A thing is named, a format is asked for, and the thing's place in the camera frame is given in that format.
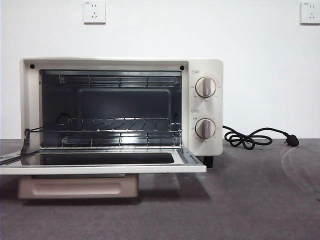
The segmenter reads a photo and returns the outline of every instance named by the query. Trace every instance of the open oven door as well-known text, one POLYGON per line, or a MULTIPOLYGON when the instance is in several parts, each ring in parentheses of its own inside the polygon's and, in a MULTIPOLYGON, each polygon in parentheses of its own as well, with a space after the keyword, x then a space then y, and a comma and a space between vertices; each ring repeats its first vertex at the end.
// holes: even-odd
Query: open oven door
POLYGON ((2 175, 204 173, 207 167, 182 148, 46 149, 0 159, 2 175))

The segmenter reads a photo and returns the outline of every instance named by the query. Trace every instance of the white wall socket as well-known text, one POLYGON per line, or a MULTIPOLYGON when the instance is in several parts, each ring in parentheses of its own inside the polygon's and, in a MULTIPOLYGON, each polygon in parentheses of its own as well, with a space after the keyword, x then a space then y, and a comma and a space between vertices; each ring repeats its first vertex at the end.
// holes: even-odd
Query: white wall socket
POLYGON ((83 22, 85 24, 106 23, 106 3, 104 1, 86 1, 82 6, 83 22))
POLYGON ((300 3, 300 24, 320 24, 320 1, 300 3))

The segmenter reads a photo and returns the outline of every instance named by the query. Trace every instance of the control knob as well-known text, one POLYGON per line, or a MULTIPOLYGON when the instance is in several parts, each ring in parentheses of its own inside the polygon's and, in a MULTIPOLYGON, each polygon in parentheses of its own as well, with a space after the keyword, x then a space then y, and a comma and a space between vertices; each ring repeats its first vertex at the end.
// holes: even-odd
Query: control knob
POLYGON ((209 76, 201 77, 195 84, 195 91, 200 97, 209 98, 216 91, 216 83, 209 76))
POLYGON ((195 124, 194 129, 200 138, 209 139, 215 134, 216 126, 210 119, 203 118, 195 124))

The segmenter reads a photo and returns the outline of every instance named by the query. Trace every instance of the cream toaster oven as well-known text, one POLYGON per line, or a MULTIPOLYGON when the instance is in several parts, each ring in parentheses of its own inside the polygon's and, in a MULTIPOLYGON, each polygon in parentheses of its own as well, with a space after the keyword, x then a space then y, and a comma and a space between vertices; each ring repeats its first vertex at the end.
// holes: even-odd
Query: cream toaster oven
POLYGON ((222 153, 220 60, 28 58, 20 78, 23 146, 0 159, 20 198, 134 197, 222 153))

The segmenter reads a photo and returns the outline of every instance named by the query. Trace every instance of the power cord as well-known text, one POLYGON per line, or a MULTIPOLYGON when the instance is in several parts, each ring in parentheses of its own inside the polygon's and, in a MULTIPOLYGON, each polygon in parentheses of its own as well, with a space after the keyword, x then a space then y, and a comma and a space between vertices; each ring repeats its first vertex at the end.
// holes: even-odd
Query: power cord
POLYGON ((265 130, 269 131, 274 131, 277 133, 281 133, 285 135, 286 141, 289 146, 296 147, 299 145, 299 140, 295 135, 290 135, 289 133, 285 131, 281 131, 275 128, 271 127, 264 127, 260 128, 256 131, 253 131, 249 135, 244 135, 240 132, 237 132, 236 130, 232 129, 231 127, 228 126, 223 126, 224 129, 228 129, 229 131, 224 135, 224 139, 229 142, 229 144, 232 147, 238 147, 240 144, 243 145, 243 147, 247 150, 252 150, 255 148, 256 145, 261 145, 261 146, 267 146, 272 144, 272 138, 266 135, 256 135, 257 133, 265 130), (256 141, 254 140, 255 138, 259 139, 266 139, 267 142, 261 142, 261 141, 256 141))

